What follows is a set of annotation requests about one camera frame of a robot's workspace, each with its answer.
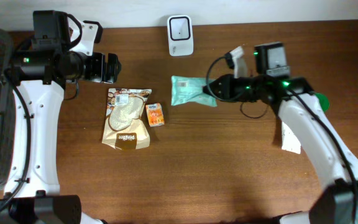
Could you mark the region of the tan bread bag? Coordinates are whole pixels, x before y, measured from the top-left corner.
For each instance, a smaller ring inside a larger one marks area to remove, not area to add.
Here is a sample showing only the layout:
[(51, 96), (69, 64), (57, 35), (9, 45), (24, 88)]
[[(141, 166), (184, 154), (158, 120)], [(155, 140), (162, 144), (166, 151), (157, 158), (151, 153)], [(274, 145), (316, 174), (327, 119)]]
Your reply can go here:
[(108, 90), (103, 144), (123, 151), (150, 146), (150, 136), (142, 121), (142, 113), (151, 93), (151, 89)]

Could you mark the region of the orange tissue pack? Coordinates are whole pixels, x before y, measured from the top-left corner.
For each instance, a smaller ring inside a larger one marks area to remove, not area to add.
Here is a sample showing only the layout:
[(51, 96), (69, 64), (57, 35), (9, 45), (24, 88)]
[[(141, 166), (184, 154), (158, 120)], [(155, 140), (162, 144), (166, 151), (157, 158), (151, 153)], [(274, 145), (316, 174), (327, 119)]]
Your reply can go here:
[(150, 127), (157, 127), (165, 124), (162, 106), (160, 103), (146, 105), (145, 108)]

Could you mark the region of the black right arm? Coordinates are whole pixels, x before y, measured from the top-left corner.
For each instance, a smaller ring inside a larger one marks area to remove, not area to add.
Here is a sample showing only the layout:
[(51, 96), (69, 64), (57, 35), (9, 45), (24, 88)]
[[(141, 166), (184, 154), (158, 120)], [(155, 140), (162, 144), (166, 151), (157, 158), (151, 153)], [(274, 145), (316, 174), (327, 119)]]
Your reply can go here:
[(242, 47), (221, 58), (234, 72), (206, 80), (203, 92), (230, 103), (262, 101), (299, 140), (323, 193), (306, 212), (280, 215), (270, 223), (358, 223), (358, 158), (327, 119), (316, 92), (303, 77), (292, 78), (284, 44), (254, 47), (257, 75), (250, 77)]

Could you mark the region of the green lid jar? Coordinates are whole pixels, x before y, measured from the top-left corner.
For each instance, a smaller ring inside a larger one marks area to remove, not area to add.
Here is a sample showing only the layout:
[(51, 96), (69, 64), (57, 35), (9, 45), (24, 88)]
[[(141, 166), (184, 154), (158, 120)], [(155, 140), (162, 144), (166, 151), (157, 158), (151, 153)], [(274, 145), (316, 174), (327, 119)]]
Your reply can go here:
[(320, 107), (324, 112), (326, 112), (330, 107), (330, 103), (327, 96), (322, 93), (315, 93), (315, 95), (319, 100)]

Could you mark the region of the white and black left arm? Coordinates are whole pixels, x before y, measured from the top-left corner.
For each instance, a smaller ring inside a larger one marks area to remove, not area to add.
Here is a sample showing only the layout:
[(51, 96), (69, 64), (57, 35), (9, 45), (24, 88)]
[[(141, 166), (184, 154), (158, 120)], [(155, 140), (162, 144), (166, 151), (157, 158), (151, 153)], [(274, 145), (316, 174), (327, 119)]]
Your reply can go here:
[(114, 83), (115, 54), (93, 50), (103, 27), (62, 11), (34, 11), (19, 44), (0, 29), (0, 223), (95, 223), (57, 175), (58, 117), (67, 83)]

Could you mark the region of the white cream tube gold cap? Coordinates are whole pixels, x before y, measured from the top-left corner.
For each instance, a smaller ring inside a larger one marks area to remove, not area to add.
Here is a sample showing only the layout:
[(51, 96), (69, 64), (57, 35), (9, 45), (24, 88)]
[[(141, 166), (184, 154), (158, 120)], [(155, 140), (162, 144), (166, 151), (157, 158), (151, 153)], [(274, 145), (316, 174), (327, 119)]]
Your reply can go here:
[(301, 144), (293, 131), (282, 122), (282, 150), (301, 154)]

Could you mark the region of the teal snack packet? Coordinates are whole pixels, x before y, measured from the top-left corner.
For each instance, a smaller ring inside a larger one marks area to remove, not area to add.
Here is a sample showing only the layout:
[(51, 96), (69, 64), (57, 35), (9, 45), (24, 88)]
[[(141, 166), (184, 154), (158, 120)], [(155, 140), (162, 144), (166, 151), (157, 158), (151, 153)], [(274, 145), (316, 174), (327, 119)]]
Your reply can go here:
[(205, 106), (217, 107), (216, 99), (203, 92), (203, 87), (206, 86), (206, 80), (204, 78), (172, 76), (171, 82), (172, 106), (193, 102)]

